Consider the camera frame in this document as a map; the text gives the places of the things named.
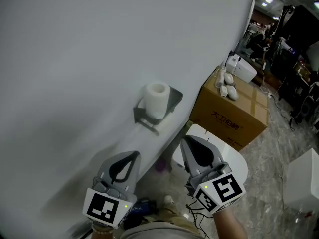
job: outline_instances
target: white box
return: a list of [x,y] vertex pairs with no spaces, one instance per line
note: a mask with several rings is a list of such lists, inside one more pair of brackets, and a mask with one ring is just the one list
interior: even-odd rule
[[227,72],[229,72],[231,74],[234,73],[236,66],[237,66],[237,63],[238,63],[238,60],[239,60],[239,56],[237,54],[235,54],[234,56],[230,56],[227,59],[227,63],[226,63]]
[[257,71],[245,59],[241,58],[237,62],[233,74],[242,79],[244,82],[249,83],[256,76]]
[[302,212],[319,211],[319,156],[313,149],[289,164],[284,203]]

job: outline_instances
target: tiled floor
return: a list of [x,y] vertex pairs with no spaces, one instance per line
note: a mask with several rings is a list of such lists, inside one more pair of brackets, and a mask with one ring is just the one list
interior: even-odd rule
[[[291,107],[285,100],[278,102],[278,106],[283,115],[289,118]],[[294,132],[271,101],[268,128],[241,151],[249,169],[245,183],[247,193],[231,208],[249,238],[312,237],[316,216],[304,218],[303,214],[283,206],[282,201],[287,164],[310,148],[317,153],[319,150],[318,137],[310,131],[306,122],[294,124],[293,128]],[[166,160],[170,159],[177,144],[171,144],[163,154]],[[138,197],[155,199],[159,205],[165,194],[171,194],[182,213],[188,213],[185,204],[191,203],[192,199],[187,196],[184,187],[186,180],[176,177],[169,169],[159,173],[152,167],[138,182],[136,194]],[[204,219],[202,226],[211,239],[218,238],[213,219]]]

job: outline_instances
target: toilet paper holder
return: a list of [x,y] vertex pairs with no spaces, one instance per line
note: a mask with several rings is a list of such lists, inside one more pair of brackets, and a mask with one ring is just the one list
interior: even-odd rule
[[178,91],[177,89],[170,87],[170,94],[167,104],[167,110],[164,118],[162,119],[154,119],[146,114],[144,98],[141,98],[137,105],[133,108],[134,112],[134,122],[139,123],[142,126],[146,127],[154,134],[159,135],[159,131],[154,128],[154,126],[159,125],[170,113],[174,112],[175,107],[179,104],[179,102],[183,98],[183,93]]

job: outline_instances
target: ceiling light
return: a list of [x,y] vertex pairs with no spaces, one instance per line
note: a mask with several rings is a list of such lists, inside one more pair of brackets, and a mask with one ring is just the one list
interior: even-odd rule
[[271,3],[273,0],[266,0],[267,3]]

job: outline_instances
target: wire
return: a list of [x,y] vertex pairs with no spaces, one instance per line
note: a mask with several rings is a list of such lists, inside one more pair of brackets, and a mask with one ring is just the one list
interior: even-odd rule
[[[196,209],[194,209],[194,208],[191,208],[191,207],[190,207],[192,204],[195,204],[196,202],[197,202],[197,200],[196,200],[195,202],[191,203],[190,205],[186,205],[186,208],[188,209],[189,213],[191,213],[191,214],[193,215],[193,218],[194,218],[194,222],[193,222],[193,223],[195,224],[195,227],[196,227],[198,230],[202,230],[202,231],[203,231],[203,233],[204,233],[204,238],[208,237],[208,239],[210,239],[210,237],[208,236],[208,234],[205,232],[205,230],[204,230],[203,227],[201,226],[201,223],[202,223],[204,217],[206,217],[206,218],[208,218],[208,219],[211,219],[211,218],[213,218],[213,216],[212,216],[212,217],[208,217],[208,216],[206,216],[206,215],[203,214],[203,213],[199,213],[199,212],[194,213],[194,211],[203,210],[203,209],[204,209],[204,208],[196,208]],[[197,219],[198,219],[198,216],[197,216],[197,215],[202,215],[202,218],[201,218],[201,220],[200,220],[200,222],[199,222],[199,227],[197,226],[197,223],[196,223],[196,221],[197,221]]]
[[266,88],[266,85],[265,85],[265,74],[264,74],[264,70],[265,69],[264,67],[261,69],[261,72],[263,73],[263,83],[260,85],[259,89],[264,93],[264,94],[267,94],[269,95],[270,94],[270,90]]
[[[284,187],[285,187],[285,185],[284,185],[283,156],[282,156],[281,149],[280,149],[279,137],[278,137],[278,135],[277,135],[275,129],[274,129],[273,127],[272,127],[272,129],[273,129],[274,134],[275,134],[276,137],[277,137],[278,149],[279,149],[279,153],[280,153],[281,173],[280,173],[280,172],[277,172],[277,174],[278,174],[278,176],[280,177],[280,179],[281,179],[281,181],[282,181],[282,205],[283,205],[283,211],[282,211],[281,214],[279,214],[278,217],[275,218],[275,220],[274,220],[274,222],[275,222],[279,217],[281,217],[281,216],[285,213],[285,210],[286,210],[286,209],[285,209],[285,203],[284,203]],[[263,237],[262,237],[261,239],[264,239],[266,236],[268,236],[268,235],[274,230],[274,228],[275,228],[274,226],[271,226],[271,229],[270,229],[265,235],[263,235]]]
[[283,116],[281,109],[279,108],[279,106],[278,106],[277,103],[276,103],[275,96],[274,96],[274,95],[270,95],[270,96],[274,99],[275,106],[279,109],[280,115],[281,115],[283,118],[285,118],[285,120],[287,121],[287,123],[288,123],[288,125],[289,125],[289,127],[290,127],[290,130],[291,130],[292,132],[295,132],[295,129],[292,128],[291,123],[289,122],[289,120],[288,120],[285,116]]
[[278,92],[278,90],[281,88],[281,86],[283,85],[283,83],[285,82],[285,79],[287,78],[287,76],[284,78],[284,81],[282,82],[282,84],[279,86],[279,88],[277,89],[277,91],[274,93],[274,95]]

